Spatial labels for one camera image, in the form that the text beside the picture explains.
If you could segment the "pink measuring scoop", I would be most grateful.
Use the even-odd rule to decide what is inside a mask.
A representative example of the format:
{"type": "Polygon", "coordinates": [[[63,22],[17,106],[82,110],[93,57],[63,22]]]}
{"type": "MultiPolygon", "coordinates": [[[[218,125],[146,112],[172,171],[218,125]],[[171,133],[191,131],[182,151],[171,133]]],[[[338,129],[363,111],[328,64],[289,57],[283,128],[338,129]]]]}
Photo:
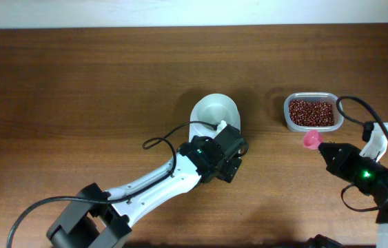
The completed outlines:
{"type": "Polygon", "coordinates": [[[323,142],[323,136],[318,130],[310,130],[303,137],[303,147],[311,150],[318,149],[323,142]]]}

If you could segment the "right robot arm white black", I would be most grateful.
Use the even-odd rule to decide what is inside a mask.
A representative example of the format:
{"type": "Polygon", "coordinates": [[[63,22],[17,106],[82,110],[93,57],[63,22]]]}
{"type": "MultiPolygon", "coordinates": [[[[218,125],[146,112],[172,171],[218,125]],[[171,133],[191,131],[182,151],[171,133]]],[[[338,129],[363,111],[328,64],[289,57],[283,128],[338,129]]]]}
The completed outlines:
{"type": "Polygon", "coordinates": [[[360,150],[349,143],[321,143],[318,150],[326,162],[326,170],[349,183],[342,194],[357,187],[362,194],[373,197],[376,205],[367,211],[378,212],[376,246],[388,247],[388,168],[361,156],[360,150]]]}

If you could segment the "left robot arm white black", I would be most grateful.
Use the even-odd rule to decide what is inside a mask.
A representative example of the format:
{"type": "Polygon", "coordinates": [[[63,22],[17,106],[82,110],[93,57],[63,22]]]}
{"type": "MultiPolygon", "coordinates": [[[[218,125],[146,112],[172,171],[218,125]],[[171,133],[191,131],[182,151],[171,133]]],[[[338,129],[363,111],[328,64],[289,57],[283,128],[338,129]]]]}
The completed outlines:
{"type": "Polygon", "coordinates": [[[167,200],[217,178],[230,183],[248,150],[240,131],[227,125],[213,136],[194,136],[172,150],[153,172],[120,187],[84,187],[53,222],[53,247],[122,247],[132,227],[167,200]]]}

